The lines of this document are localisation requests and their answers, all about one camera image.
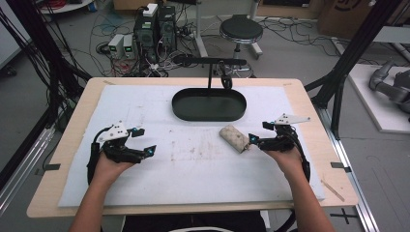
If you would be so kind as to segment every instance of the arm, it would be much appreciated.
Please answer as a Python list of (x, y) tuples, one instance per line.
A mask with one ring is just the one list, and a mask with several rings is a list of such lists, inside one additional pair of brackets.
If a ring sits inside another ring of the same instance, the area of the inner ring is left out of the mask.
[(296, 148), (281, 153), (265, 151), (275, 159), (292, 190), (298, 231), (335, 231), (311, 189)]
[(93, 181), (79, 205), (70, 232), (101, 231), (103, 202), (106, 193), (121, 173), (131, 166), (133, 163), (116, 163), (108, 159), (104, 153), (100, 154)]

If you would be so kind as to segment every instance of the wooden table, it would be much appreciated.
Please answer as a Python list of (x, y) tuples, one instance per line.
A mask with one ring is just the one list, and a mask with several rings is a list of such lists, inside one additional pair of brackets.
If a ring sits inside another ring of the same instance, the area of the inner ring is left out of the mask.
[[(96, 108), (105, 85), (189, 85), (206, 87), (207, 78), (93, 78), (78, 103), (50, 163), (61, 163), (59, 170), (46, 171), (27, 210), (30, 218), (74, 216), (76, 207), (59, 208), (58, 202), (66, 184), (73, 156)], [(309, 116), (309, 123), (300, 124), (312, 162), (325, 190), (323, 207), (354, 206), (358, 198), (343, 168), (332, 168), (340, 162), (308, 94), (297, 79), (251, 78), (234, 79), (234, 86), (283, 87), (295, 115)], [(213, 87), (221, 87), (215, 79)], [(218, 212), (238, 210), (272, 210), (291, 208), (291, 202), (244, 202), (235, 204), (199, 204), (166, 206), (105, 207), (105, 215), (164, 214), (183, 212)]]

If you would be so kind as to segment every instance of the oval tray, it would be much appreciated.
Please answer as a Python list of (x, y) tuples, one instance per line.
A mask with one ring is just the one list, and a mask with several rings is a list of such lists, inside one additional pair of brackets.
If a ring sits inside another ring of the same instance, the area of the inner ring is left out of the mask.
[(172, 98), (174, 114), (186, 121), (230, 122), (240, 119), (247, 100), (235, 90), (189, 88)]

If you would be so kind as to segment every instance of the round stool seat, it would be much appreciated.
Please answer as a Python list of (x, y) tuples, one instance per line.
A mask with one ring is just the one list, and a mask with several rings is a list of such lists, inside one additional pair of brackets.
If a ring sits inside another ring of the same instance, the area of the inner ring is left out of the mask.
[(220, 35), (238, 44), (253, 44), (263, 35), (262, 27), (245, 16), (233, 16), (220, 25)]

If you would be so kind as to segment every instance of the black pants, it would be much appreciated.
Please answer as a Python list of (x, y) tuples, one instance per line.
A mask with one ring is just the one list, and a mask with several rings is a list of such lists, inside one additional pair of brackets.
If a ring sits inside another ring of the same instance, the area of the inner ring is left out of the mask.
[(266, 232), (265, 223), (259, 211), (127, 216), (123, 232), (165, 232), (202, 226), (213, 226), (235, 232)]

